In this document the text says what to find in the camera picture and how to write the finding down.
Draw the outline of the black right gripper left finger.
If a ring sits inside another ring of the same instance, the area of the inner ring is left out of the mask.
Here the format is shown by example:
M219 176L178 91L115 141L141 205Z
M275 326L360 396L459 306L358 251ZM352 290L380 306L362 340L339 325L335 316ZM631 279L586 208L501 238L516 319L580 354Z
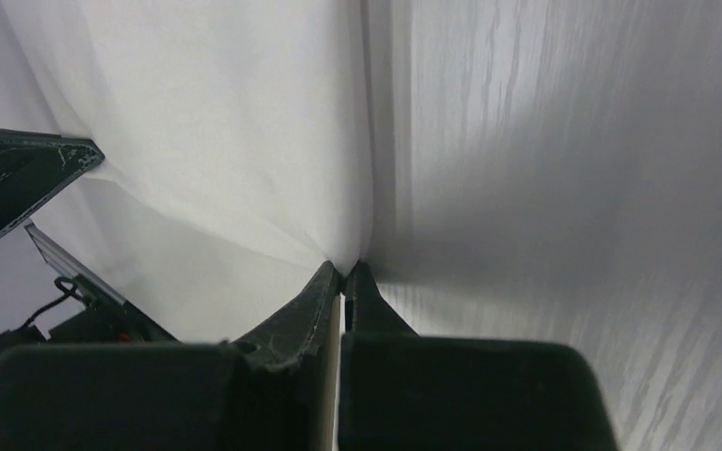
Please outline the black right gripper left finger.
M20 345L0 353L0 450L329 450L341 276L233 341Z

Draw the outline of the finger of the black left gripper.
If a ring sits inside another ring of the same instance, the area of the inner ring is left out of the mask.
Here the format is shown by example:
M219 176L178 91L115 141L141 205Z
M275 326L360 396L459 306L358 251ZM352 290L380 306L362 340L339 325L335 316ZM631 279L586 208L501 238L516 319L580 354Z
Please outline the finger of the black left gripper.
M104 161L90 139L0 129L0 239Z

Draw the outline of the white t-shirt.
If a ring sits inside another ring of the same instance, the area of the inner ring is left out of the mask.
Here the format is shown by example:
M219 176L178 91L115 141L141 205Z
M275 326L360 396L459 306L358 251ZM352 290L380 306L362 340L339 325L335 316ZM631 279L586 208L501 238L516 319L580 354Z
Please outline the white t-shirt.
M105 156L33 223L185 341L367 251L365 71L358 1L0 1L0 128Z

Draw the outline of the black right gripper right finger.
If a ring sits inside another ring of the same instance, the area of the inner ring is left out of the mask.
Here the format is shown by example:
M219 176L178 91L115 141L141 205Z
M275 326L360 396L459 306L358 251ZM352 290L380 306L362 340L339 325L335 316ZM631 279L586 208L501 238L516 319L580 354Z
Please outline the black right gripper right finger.
M556 343L417 334L368 264L350 272L340 345L342 450L614 450L597 379Z

